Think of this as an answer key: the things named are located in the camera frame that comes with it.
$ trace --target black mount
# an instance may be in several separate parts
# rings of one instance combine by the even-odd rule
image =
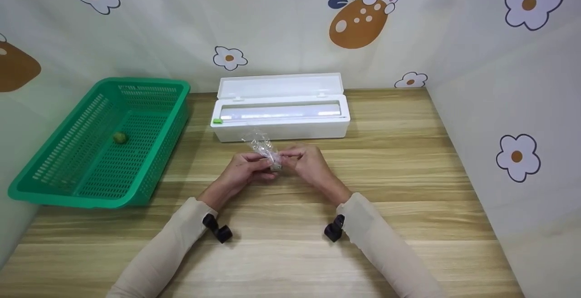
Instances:
[[[216,239],[221,243],[225,243],[228,239],[232,238],[232,231],[227,225],[218,228],[218,221],[216,218],[208,213],[202,220],[202,224],[208,228],[216,237]]]
[[[345,222],[344,215],[337,215],[332,223],[325,227],[325,236],[332,242],[336,242],[343,234],[343,222]]]

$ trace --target brown egg drawing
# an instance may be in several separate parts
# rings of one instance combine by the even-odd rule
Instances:
[[[40,71],[40,64],[16,46],[6,42],[0,34],[0,92],[16,91],[26,85]]]
[[[355,0],[338,12],[329,27],[329,37],[335,44],[346,49],[358,49],[369,45],[384,29],[388,15],[386,3],[377,0],[366,5],[363,0]]]

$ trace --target box lid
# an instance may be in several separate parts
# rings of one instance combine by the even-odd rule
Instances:
[[[341,95],[340,73],[304,73],[220,79],[218,99]]]

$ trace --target blue leaf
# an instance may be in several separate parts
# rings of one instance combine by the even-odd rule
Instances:
[[[346,6],[349,1],[347,0],[329,0],[329,7],[332,9],[341,9]]]

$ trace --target white backdrop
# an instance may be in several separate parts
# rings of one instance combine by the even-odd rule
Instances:
[[[210,92],[220,77],[340,72],[346,88],[428,87],[525,294],[568,296],[581,261],[567,246],[581,244],[578,2],[0,0],[0,265],[36,209],[6,187],[96,81]],[[538,145],[521,155],[529,169],[499,164],[500,139],[521,133]],[[541,240],[554,228],[569,230]]]

